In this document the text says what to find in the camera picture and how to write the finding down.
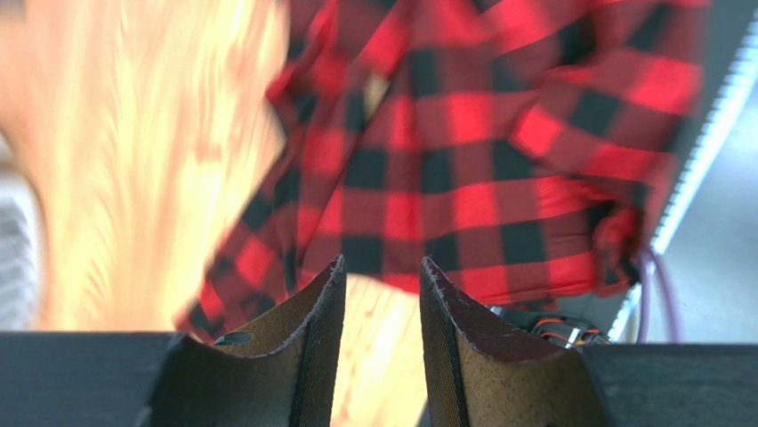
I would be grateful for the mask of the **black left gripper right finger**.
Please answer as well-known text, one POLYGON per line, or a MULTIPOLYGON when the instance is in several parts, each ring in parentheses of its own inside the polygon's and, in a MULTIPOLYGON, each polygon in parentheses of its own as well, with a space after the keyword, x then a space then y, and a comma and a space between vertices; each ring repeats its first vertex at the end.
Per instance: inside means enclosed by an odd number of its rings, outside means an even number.
POLYGON ((508 324, 425 257, 420 318, 433 426, 608 426, 580 354, 508 324))

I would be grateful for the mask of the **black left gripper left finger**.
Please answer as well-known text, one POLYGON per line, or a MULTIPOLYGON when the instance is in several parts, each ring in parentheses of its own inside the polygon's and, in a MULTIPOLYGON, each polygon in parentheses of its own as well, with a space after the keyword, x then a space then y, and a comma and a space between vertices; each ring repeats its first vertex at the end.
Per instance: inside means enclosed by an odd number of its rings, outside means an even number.
POLYGON ((182 335, 141 426, 328 426, 346 299, 342 256, 304 289, 203 344, 182 335))

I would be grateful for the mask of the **red black plaid shirt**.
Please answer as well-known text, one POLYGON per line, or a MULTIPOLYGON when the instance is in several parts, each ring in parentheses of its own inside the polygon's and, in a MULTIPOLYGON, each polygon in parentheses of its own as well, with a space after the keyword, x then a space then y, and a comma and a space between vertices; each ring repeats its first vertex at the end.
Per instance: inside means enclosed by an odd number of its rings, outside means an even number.
POLYGON ((211 342, 335 256, 487 306, 623 293, 698 104, 706 1, 292 1, 286 136, 178 329, 211 342))

